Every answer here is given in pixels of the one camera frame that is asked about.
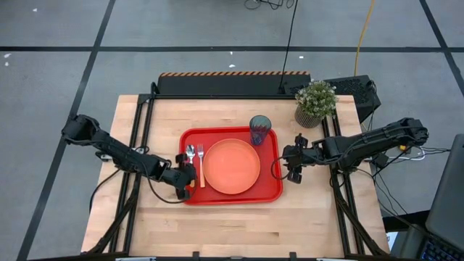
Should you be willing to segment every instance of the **yellow cable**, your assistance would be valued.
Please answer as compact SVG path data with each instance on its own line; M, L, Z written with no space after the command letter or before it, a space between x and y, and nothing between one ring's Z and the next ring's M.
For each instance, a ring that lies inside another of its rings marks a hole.
M360 36L360 42L357 44L356 60L355 60L355 76L356 76L356 72L357 72L357 57L360 55L360 47L363 44L364 33L365 33L365 30L368 27L370 15L372 14L372 10L374 9L374 4L375 3L376 3L376 0L371 0L370 1L370 7L369 7L368 16L365 18L364 27L362 28L362 32L361 32L361 36Z

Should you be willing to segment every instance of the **wooden table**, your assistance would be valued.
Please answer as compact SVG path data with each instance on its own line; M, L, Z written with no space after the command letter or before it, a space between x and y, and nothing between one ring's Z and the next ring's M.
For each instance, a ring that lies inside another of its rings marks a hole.
M125 144L129 143L136 101L137 96L124 95L117 103L111 135ZM266 115L272 121L280 154L285 145L294 144L298 133L310 142L323 138L322 127L306 129L295 122L295 108L294 100L155 100L148 146L151 153L174 162L179 138L189 128L243 126L255 115ZM342 135L361 131L352 96L340 96L337 111ZM360 169L370 172L366 163ZM114 170L111 162L103 163L99 181ZM302 174L301 184L285 180L282 196L272 203L208 207L165 204L143 178L130 255L191 257L200 251L202 257L288 257L289 252L298 257L343 257L328 167L306 167ZM360 222L388 252L372 180L361 172L353 173L351 179ZM93 247L113 221L121 180L122 175L116 176L96 194L83 251ZM155 189L166 199L176 199L174 189L166 184L156 183ZM348 219L347 225L355 253ZM124 232L123 223L118 249L122 249Z

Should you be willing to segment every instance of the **concrete floor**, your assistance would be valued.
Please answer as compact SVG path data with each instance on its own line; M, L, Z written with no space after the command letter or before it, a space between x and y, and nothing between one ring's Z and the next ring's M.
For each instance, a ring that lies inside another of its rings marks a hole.
M273 11L263 4L250 11L243 2L116 0L101 46L285 46L293 10ZM0 1L3 260L17 258L108 3ZM291 45L356 46L369 3L301 0ZM464 2L427 4L447 45L463 47ZM11 51L8 46L88 48ZM363 46L440 47L419 0L378 0ZM99 52L79 113L92 115L109 130L117 97L147 92L162 72L280 70L284 57L279 51ZM452 57L464 69L464 54ZM293 51L287 68L310 70L316 79L346 77L353 73L354 60L354 52ZM382 106L374 127L416 117L430 131L427 145L442 148L450 148L454 135L463 132L464 98L443 52L365 52L358 73L378 86ZM433 155L383 171L391 193L408 212L430 208L446 158ZM99 167L93 149L66 148L29 259L79 253ZM386 202L382 193L379 197Z

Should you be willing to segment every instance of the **fork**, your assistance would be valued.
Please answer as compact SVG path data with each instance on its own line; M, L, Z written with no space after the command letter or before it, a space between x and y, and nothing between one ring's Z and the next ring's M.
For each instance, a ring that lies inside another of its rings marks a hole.
M198 157L200 158L200 188L204 188L204 175L203 175L203 144L198 144Z

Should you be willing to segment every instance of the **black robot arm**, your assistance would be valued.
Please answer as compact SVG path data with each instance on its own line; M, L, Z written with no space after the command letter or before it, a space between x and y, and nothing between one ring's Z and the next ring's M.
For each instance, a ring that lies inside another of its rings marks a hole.
M185 154L179 154L175 161L178 167L171 168L171 161L157 155L140 154L111 137L99 127L92 117L78 115L62 129L62 136L68 144L94 146L112 157L118 168L127 172L141 173L157 182L164 182L176 189L179 199L188 199L185 187L196 177L192 164L186 164Z
M287 161L287 179L301 183L302 167L307 165L333 165L337 170L350 173L368 157L399 145L422 146L427 139L427 128L422 126L420 120L404 118L355 136L334 136L313 141L309 149L307 139L299 134L294 146L288 145L283 149L282 157Z

